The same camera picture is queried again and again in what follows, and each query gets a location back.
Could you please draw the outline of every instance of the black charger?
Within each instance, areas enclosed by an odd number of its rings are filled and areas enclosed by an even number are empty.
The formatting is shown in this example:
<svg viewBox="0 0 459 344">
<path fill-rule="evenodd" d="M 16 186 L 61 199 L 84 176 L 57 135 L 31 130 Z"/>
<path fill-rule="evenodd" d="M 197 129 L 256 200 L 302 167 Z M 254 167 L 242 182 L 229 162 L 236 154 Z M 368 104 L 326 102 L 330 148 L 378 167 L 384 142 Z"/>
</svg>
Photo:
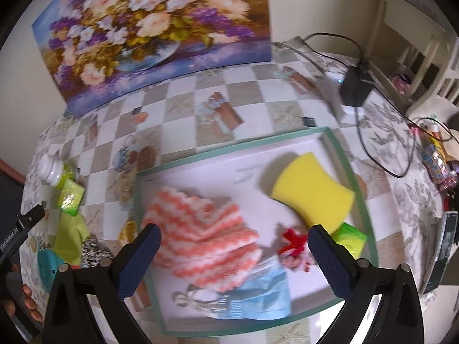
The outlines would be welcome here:
<svg viewBox="0 0 459 344">
<path fill-rule="evenodd" d="M 368 61 L 366 59 L 362 59 L 357 66 L 349 66 L 346 77 L 340 87 L 343 105 L 351 107 L 361 107 L 363 105 L 375 86 L 375 82 L 367 69 Z"/>
</svg>

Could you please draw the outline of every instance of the lime green cloth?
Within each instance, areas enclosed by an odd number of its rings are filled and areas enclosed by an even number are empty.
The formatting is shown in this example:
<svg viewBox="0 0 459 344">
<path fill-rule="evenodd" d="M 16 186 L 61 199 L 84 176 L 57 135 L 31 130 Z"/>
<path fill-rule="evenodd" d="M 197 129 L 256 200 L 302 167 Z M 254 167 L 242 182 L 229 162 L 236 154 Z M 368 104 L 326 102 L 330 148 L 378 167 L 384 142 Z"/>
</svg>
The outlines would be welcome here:
<svg viewBox="0 0 459 344">
<path fill-rule="evenodd" d="M 90 236 L 83 216 L 75 217 L 61 212 L 57 227 L 56 241 L 52 250 L 70 265 L 80 265 L 81 247 L 83 242 Z"/>
</svg>

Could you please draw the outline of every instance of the black square marker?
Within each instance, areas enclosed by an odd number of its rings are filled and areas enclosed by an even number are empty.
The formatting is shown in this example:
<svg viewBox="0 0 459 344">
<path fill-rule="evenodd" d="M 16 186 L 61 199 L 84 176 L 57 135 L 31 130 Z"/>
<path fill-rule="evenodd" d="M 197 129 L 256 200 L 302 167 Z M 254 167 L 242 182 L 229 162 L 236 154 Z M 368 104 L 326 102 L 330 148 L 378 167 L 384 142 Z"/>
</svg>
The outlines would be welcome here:
<svg viewBox="0 0 459 344">
<path fill-rule="evenodd" d="M 307 127 L 317 126 L 314 118 L 302 118 L 302 119 L 303 119 L 304 126 L 307 126 Z"/>
</svg>

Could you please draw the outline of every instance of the wall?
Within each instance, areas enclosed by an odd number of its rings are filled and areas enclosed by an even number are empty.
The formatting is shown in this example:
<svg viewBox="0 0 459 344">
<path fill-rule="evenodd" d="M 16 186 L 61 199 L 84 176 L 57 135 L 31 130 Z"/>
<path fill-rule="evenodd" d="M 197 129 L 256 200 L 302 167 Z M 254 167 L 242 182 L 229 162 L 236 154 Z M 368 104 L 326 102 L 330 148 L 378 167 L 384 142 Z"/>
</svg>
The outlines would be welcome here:
<svg viewBox="0 0 459 344">
<path fill-rule="evenodd" d="M 26 174 L 37 139 L 65 104 L 46 70 L 31 24 L 52 0 L 34 0 L 0 51 L 0 159 Z M 352 37 L 361 45 L 368 39 L 379 0 L 269 0 L 275 41 L 325 31 Z M 314 39 L 317 50 L 356 55 L 339 39 Z M 383 54 L 393 51 L 383 47 Z"/>
</svg>

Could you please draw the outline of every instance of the white extension socket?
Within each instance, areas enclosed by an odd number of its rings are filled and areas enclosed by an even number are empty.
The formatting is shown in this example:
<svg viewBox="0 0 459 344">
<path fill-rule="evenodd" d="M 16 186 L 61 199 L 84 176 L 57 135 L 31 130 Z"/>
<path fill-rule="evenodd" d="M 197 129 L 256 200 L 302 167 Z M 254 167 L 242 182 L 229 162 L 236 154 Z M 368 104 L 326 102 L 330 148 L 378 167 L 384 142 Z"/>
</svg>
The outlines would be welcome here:
<svg viewBox="0 0 459 344">
<path fill-rule="evenodd" d="M 354 107 L 343 105 L 340 96 L 340 86 L 341 82 L 344 81 L 345 75 L 335 72 L 325 72 L 325 74 L 326 76 L 316 80 L 316 83 L 325 100 L 330 103 L 334 116 L 340 123 L 355 124 Z M 359 117 L 365 115 L 363 107 L 358 108 Z"/>
</svg>

